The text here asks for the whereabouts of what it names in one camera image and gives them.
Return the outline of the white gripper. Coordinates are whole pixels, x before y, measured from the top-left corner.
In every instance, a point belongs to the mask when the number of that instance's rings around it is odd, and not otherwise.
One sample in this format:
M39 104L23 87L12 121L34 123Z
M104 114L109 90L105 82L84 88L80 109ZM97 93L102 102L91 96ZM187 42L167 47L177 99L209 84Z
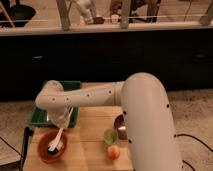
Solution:
M67 129L69 127L72 112L73 107L67 107L63 109L62 113L59 113L58 111L50 111L47 113L47 116L50 122L56 127Z

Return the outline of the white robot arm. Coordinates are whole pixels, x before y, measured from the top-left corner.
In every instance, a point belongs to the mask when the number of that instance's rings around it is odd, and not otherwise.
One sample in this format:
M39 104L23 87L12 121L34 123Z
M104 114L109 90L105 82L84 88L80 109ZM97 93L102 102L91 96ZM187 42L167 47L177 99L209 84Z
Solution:
M72 91L51 80L35 99L38 108L61 113L67 107L119 106L134 171L182 171L182 158L166 90L154 75L139 72L124 81Z

